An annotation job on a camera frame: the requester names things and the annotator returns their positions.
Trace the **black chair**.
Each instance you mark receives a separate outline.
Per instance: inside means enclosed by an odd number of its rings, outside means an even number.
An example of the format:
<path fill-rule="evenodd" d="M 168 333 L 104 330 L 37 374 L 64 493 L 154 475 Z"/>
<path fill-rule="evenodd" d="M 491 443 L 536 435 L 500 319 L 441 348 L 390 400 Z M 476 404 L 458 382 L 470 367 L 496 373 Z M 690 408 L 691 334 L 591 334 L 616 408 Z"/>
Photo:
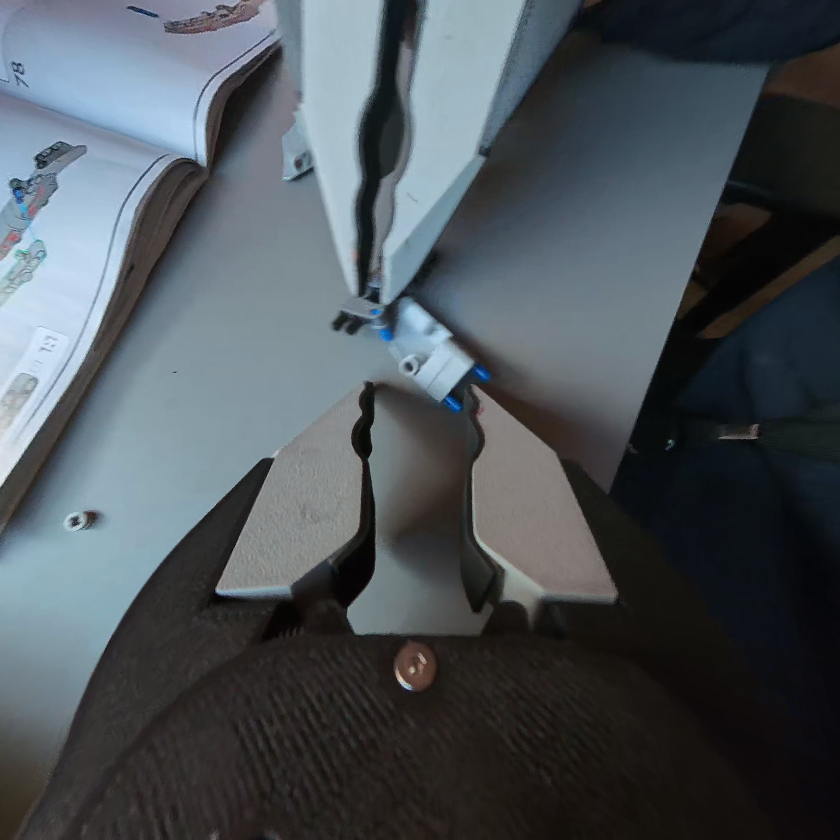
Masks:
<path fill-rule="evenodd" d="M 699 263 L 706 295 L 679 320 L 698 334 L 838 235 L 838 110 L 801 99 L 762 99 L 753 111 L 719 207 L 766 213 L 719 256 Z"/>

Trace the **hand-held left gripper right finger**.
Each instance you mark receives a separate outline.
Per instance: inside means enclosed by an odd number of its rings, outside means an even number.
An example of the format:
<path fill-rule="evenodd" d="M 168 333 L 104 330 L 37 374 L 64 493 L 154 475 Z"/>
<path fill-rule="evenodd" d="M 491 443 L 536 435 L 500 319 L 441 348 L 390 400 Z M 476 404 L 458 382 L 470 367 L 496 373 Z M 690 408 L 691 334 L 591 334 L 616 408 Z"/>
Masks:
<path fill-rule="evenodd" d="M 560 457 L 476 385 L 461 581 L 473 613 L 511 603 L 533 626 L 555 606 L 613 607 L 619 593 Z"/>

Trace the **grey triangular lego piece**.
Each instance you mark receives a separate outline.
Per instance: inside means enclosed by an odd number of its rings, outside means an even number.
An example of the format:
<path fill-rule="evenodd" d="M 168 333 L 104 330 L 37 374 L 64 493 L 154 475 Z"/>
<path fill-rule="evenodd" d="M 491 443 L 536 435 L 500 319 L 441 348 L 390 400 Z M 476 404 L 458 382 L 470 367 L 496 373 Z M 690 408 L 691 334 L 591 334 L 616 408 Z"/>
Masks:
<path fill-rule="evenodd" d="M 281 138 L 282 178 L 292 182 L 313 168 L 312 153 L 306 126 L 299 112 Z"/>

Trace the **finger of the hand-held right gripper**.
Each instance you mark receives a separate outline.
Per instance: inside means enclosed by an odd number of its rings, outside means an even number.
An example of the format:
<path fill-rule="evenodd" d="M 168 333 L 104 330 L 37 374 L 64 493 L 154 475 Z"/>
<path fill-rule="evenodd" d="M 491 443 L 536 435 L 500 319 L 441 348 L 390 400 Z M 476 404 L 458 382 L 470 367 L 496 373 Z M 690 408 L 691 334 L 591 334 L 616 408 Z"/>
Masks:
<path fill-rule="evenodd" d="M 501 128 L 572 27 L 582 2 L 433 1 L 399 71 L 407 149 L 385 187 L 374 268 L 390 304 L 418 274 Z"/>
<path fill-rule="evenodd" d="M 403 4 L 275 2 L 350 293 L 382 293 L 384 243 L 403 174 Z"/>

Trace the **person's dark blue clothing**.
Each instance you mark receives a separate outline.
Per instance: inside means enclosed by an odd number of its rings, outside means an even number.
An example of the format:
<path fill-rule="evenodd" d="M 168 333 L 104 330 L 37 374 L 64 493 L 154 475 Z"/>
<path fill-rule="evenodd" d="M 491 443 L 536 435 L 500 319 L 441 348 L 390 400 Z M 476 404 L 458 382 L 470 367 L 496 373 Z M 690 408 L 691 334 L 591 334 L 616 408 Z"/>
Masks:
<path fill-rule="evenodd" d="M 676 322 L 613 482 L 748 664 L 788 838 L 838 838 L 839 267 L 721 339 Z"/>

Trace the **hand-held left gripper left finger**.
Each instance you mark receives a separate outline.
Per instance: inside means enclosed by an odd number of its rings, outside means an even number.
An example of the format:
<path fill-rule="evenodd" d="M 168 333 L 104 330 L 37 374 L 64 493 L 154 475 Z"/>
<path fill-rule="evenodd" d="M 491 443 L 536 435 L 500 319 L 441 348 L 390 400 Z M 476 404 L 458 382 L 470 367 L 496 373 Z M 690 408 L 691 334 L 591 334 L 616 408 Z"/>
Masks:
<path fill-rule="evenodd" d="M 348 606 L 363 591 L 375 568 L 374 395 L 357 385 L 275 453 L 216 595 Z"/>

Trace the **lego instruction booklet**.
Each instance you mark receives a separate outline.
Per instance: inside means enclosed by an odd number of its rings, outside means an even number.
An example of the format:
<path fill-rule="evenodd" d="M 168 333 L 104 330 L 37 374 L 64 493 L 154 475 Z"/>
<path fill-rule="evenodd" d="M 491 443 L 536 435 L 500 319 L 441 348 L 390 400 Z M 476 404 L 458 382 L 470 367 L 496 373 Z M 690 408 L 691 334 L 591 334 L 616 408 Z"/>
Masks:
<path fill-rule="evenodd" d="M 1 3 L 1 529 L 280 46 L 263 1 Z"/>

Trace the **grey lego block blue pins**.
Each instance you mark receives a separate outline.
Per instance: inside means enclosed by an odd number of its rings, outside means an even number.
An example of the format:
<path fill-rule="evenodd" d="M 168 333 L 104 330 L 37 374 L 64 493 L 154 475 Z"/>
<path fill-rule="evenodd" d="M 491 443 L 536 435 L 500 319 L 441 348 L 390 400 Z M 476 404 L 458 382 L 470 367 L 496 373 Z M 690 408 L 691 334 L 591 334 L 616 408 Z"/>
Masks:
<path fill-rule="evenodd" d="M 414 299 L 401 297 L 388 312 L 388 324 L 379 333 L 399 372 L 437 403 L 461 412 L 466 384 L 488 382 L 488 370 Z"/>

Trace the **thin grey lego liftarm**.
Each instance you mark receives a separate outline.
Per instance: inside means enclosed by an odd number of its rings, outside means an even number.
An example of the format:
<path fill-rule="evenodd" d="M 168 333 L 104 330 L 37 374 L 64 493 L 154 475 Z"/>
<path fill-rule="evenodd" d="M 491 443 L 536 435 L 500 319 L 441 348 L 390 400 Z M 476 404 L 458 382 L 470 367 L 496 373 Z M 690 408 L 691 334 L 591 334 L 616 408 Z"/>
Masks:
<path fill-rule="evenodd" d="M 391 341 L 393 336 L 389 308 L 375 296 L 348 298 L 332 320 L 331 330 L 347 335 L 355 335 L 362 330 L 373 331 L 384 341 Z"/>

